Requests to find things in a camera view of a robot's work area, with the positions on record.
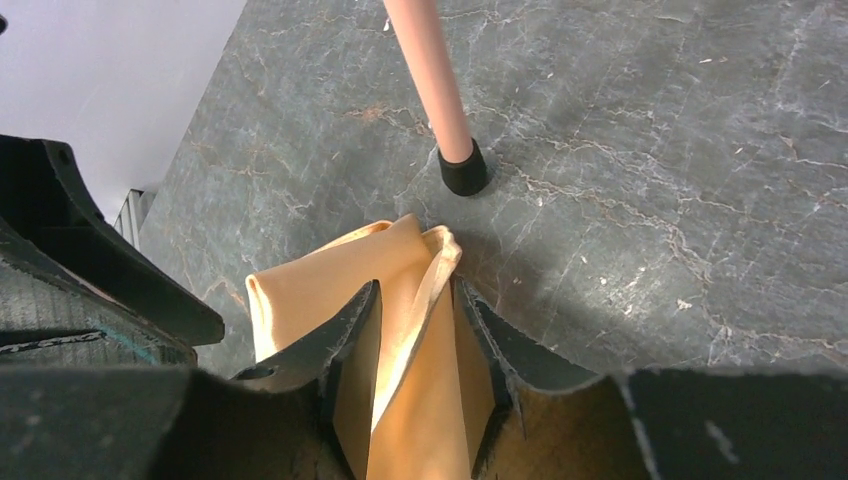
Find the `folded fabric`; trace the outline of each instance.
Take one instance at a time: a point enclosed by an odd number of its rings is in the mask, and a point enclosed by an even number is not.
[[[373,402],[351,407],[370,409],[362,412],[371,422],[367,454],[354,445],[361,439],[339,435],[358,480],[471,476],[494,397],[479,346],[463,330],[467,322],[454,318],[449,283],[460,256],[446,227],[421,233],[407,215],[247,277],[257,362],[321,326],[365,283],[379,281],[376,372],[357,376],[373,383]],[[339,425],[351,418],[334,418],[337,433],[355,430]]]

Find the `marble floor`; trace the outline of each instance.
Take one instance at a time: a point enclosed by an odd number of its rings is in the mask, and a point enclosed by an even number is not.
[[[252,362],[244,277],[366,222],[446,224],[461,273],[590,369],[848,368],[848,4],[444,0],[495,177],[441,184],[378,0],[248,0],[142,228]]]

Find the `pink pole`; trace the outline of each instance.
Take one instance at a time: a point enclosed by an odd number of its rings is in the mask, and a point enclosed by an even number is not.
[[[471,133],[462,110],[435,0],[384,0],[436,143],[449,163],[471,157]]]

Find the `black plastic part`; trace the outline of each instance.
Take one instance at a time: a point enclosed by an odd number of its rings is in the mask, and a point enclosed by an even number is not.
[[[189,345],[224,338],[220,315],[103,221],[67,144],[0,135],[0,218],[52,260]]]
[[[460,197],[476,195],[489,183],[486,161],[480,152],[477,141],[471,139],[473,149],[471,156],[462,163],[450,163],[442,156],[439,150],[439,169],[442,172],[442,181],[451,192]]]
[[[0,364],[197,364],[191,347],[92,291],[2,216],[0,328]]]
[[[490,365],[505,369],[507,383],[520,382],[516,374],[540,380],[543,372],[521,371],[532,365],[525,361],[531,346],[512,338],[520,332],[492,331],[487,326],[503,319],[470,287],[455,291]],[[338,392],[332,377],[339,363],[330,365],[356,345],[378,295],[375,283],[364,287],[326,329],[261,362],[257,371],[270,372],[261,379],[233,382],[188,367],[0,367],[0,444],[7,447],[0,448],[0,478],[352,478],[338,448],[330,454],[333,438],[322,428],[332,411],[327,402],[335,403]],[[556,370],[548,373],[557,376]],[[495,378],[496,396],[502,378]],[[657,369],[605,376],[576,390],[538,390],[526,382],[518,390],[535,400],[514,405],[516,427],[500,435],[518,438],[503,450],[495,445],[490,463],[534,471],[539,465],[527,462],[541,461],[548,473],[565,470],[560,449],[575,449],[550,440],[562,428],[552,419],[569,417],[579,420],[571,425],[579,438],[565,440],[582,442],[578,453],[595,455],[594,463],[626,461],[604,450],[615,443],[611,431],[593,428],[595,416],[618,405],[641,449],[636,461],[653,478],[807,480],[848,471],[844,372]],[[591,402],[568,401],[593,390],[599,396]],[[486,468],[480,478],[513,478]]]
[[[491,311],[482,311],[476,304],[477,302],[472,300],[472,296],[477,295],[477,293],[464,280],[454,277],[451,283],[453,284],[453,301],[459,303],[459,307],[465,314],[465,318],[468,319],[468,323],[474,332],[474,337],[480,345],[480,350],[489,364],[489,374],[492,378],[492,393],[495,397],[495,408],[489,417],[489,422],[486,424],[486,430],[483,432],[483,438],[480,440],[480,447],[477,450],[477,457],[471,468],[472,478],[478,478],[481,469],[486,463],[489,451],[497,440],[498,433],[500,433],[504,422],[509,418],[513,409],[513,402],[507,383],[507,375],[503,361],[501,360],[502,354],[500,348],[491,334],[487,322],[484,320],[487,313]]]
[[[599,377],[597,373],[569,362],[521,333],[492,311],[479,294],[471,293],[469,297],[476,297],[469,303],[479,312],[480,321],[498,346],[498,353],[507,368],[528,385],[539,390],[562,391]]]

